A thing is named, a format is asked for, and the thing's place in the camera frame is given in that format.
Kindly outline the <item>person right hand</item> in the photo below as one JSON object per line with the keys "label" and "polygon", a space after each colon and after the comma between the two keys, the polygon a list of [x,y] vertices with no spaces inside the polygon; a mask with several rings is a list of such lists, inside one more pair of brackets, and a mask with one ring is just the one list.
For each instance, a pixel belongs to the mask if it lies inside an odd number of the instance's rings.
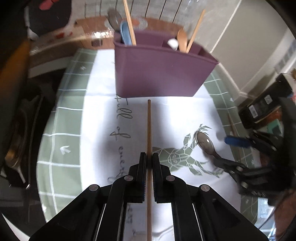
{"label": "person right hand", "polygon": [[276,240],[283,237],[288,226],[295,217],[295,192],[290,193],[276,207],[274,212],[274,220],[276,227]]}

